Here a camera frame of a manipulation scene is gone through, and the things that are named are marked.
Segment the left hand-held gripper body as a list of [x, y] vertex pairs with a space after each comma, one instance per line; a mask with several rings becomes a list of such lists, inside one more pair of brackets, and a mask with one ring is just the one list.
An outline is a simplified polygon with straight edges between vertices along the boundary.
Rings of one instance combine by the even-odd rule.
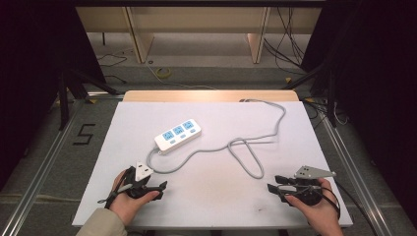
[[138, 199], [149, 192], [147, 183], [153, 170], [141, 162], [137, 162], [135, 166], [131, 166], [127, 170], [124, 183], [130, 185], [126, 190], [129, 197]]

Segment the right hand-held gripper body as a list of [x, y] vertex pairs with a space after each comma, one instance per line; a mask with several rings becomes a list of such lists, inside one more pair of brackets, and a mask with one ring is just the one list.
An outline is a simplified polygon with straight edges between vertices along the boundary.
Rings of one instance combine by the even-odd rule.
[[288, 185], [295, 188], [294, 197], [307, 206], [314, 206], [322, 199], [319, 179], [335, 176], [334, 171], [303, 165], [294, 177], [288, 180]]

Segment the person's right hand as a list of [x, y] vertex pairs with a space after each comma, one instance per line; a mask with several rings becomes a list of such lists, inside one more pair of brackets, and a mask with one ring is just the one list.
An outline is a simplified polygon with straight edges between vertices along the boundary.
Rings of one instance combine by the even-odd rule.
[[315, 206], [307, 206], [294, 196], [287, 195], [286, 199], [298, 208], [306, 217], [309, 224], [317, 232], [331, 228], [340, 228], [338, 223], [338, 213], [331, 203], [322, 199]]

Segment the person's left hand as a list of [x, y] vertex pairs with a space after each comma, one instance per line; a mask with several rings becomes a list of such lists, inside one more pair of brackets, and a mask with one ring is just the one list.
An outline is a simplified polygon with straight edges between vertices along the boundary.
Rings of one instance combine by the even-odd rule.
[[125, 226], [128, 226], [136, 217], [139, 209], [158, 195], [159, 191], [152, 191], [139, 199], [132, 199], [127, 194], [121, 193], [115, 198], [109, 209], [121, 219]]

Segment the white table mat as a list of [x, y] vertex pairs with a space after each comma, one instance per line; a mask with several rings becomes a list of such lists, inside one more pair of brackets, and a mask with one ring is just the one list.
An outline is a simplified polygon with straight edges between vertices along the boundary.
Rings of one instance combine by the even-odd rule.
[[[194, 119], [202, 133], [168, 154], [154, 138]], [[275, 175], [328, 163], [299, 101], [121, 102], [118, 104], [74, 225], [101, 206], [113, 180], [152, 161], [151, 186], [167, 181], [161, 200], [143, 206], [133, 226], [149, 229], [304, 228], [294, 207], [268, 191]]]

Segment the white power strip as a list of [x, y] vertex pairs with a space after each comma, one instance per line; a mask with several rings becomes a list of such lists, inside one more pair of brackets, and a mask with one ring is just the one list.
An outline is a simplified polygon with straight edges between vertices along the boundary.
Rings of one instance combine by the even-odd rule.
[[168, 154], [197, 138], [202, 128], [194, 120], [186, 120], [154, 138], [159, 154]]

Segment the black metal stand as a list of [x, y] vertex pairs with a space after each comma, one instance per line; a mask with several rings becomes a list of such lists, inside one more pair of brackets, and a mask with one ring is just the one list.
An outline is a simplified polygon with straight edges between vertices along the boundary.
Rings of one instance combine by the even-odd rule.
[[69, 111], [69, 99], [68, 91], [72, 94], [75, 99], [86, 99], [88, 92], [84, 87], [84, 83], [89, 83], [109, 94], [118, 95], [119, 91], [111, 88], [105, 82], [95, 79], [88, 74], [70, 69], [64, 71], [59, 77], [58, 94], [60, 101], [60, 112], [61, 112], [61, 123], [59, 130], [62, 131], [67, 123], [69, 122], [70, 111]]
[[318, 89], [319, 84], [326, 83], [327, 88], [322, 88], [322, 91], [327, 93], [327, 111], [326, 115], [331, 123], [331, 125], [335, 128], [336, 127], [336, 115], [335, 115], [335, 78], [334, 73], [331, 70], [331, 67], [328, 62], [322, 63], [317, 68], [313, 69], [311, 72], [307, 73], [306, 75], [302, 76], [298, 80], [293, 83], [290, 83], [283, 87], [283, 89], [295, 89], [298, 86], [307, 83], [309, 80], [315, 78], [316, 83], [312, 85], [311, 93], [319, 92]]

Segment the beige wooden furniture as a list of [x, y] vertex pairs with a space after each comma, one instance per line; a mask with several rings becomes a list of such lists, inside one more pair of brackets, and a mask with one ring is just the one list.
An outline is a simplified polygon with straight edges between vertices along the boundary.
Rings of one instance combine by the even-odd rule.
[[78, 7], [87, 32], [127, 32], [137, 61], [146, 61], [159, 32], [245, 33], [252, 60], [261, 61], [267, 33], [311, 34], [319, 8], [295, 7]]

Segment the aluminium floor rail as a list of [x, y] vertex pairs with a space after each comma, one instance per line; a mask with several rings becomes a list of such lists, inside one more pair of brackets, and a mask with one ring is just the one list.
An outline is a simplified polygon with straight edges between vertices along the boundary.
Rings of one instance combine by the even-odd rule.
[[83, 123], [86, 103], [70, 105], [70, 120], [50, 144], [29, 186], [0, 230], [0, 236], [74, 236], [72, 225], [90, 175], [90, 165], [79, 163], [73, 144]]
[[392, 232], [388, 227], [383, 212], [368, 189], [368, 186], [352, 159], [341, 135], [325, 116], [323, 116], [323, 124], [358, 195], [358, 198], [362, 203], [363, 210], [370, 220], [371, 225], [375, 229], [376, 235], [392, 236]]

